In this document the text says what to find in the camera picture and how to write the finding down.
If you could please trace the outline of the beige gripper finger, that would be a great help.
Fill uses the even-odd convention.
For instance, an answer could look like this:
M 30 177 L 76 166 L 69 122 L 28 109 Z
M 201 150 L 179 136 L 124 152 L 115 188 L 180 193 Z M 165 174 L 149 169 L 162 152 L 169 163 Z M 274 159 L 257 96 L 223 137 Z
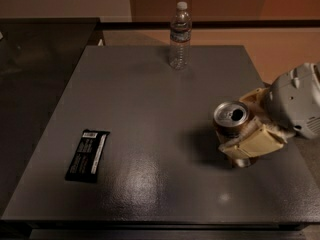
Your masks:
M 231 159 L 249 159 L 281 149 L 288 141 L 288 131 L 255 116 L 236 137 L 219 133 L 218 140 L 219 150 Z
M 239 101 L 244 103 L 253 114 L 264 113 L 264 98 L 268 88 L 257 88 L 243 95 Z

